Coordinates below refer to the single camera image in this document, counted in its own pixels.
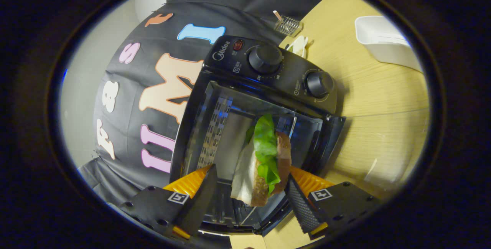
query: black toaster oven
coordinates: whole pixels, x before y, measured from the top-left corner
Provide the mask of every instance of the black toaster oven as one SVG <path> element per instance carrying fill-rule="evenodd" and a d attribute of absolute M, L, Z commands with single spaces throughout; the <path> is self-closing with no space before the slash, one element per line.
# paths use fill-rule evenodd
<path fill-rule="evenodd" d="M 204 60 L 179 126 L 170 182 L 211 163 L 218 183 L 201 229 L 266 235 L 290 211 L 284 192 L 264 207 L 230 198 L 246 131 L 272 114 L 288 135 L 292 165 L 319 175 L 333 151 L 344 117 L 334 116 L 335 80 L 298 55 L 262 41 L 222 36 Z"/>

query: wooden table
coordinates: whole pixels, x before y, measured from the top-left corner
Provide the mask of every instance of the wooden table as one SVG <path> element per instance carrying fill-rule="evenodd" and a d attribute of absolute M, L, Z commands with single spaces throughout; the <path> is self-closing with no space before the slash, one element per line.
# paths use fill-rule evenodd
<path fill-rule="evenodd" d="M 343 97 L 345 128 L 325 179 L 351 181 L 385 199 L 410 175 L 428 128 L 428 94 L 422 73 L 378 62 L 358 43 L 354 20 L 380 15 L 362 0 L 322 0 L 302 19 L 307 59 L 328 72 Z M 287 37 L 284 48 L 294 39 Z M 231 236 L 232 247 L 293 248 L 310 243 L 293 213 L 264 238 Z"/>

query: white container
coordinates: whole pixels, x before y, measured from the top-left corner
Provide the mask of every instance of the white container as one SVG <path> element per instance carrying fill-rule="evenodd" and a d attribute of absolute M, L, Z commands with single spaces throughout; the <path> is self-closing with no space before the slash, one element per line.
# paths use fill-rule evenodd
<path fill-rule="evenodd" d="M 380 62 L 393 63 L 423 72 L 411 46 L 383 16 L 364 16 L 354 20 L 356 39 Z"/>

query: temperature dial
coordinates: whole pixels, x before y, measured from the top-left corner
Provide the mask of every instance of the temperature dial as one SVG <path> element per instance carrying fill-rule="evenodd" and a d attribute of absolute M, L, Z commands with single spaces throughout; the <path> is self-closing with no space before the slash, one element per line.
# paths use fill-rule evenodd
<path fill-rule="evenodd" d="M 254 47 L 249 54 L 249 64 L 260 74 L 272 74 L 281 65 L 283 55 L 276 46 L 261 45 Z"/>
<path fill-rule="evenodd" d="M 307 74 L 305 83 L 309 92 L 318 99 L 325 97 L 334 90 L 334 80 L 326 72 L 313 72 Z"/>

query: lettuce leaf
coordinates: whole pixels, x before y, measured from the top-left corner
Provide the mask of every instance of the lettuce leaf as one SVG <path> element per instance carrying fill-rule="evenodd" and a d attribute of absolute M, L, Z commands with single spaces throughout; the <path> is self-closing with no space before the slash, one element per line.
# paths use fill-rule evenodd
<path fill-rule="evenodd" d="M 280 177 L 277 167 L 277 137 L 275 125 L 270 114 L 261 116 L 254 128 L 254 150 L 256 158 L 261 162 L 257 167 L 257 174 L 263 177 L 269 186 L 268 196 L 279 183 Z"/>

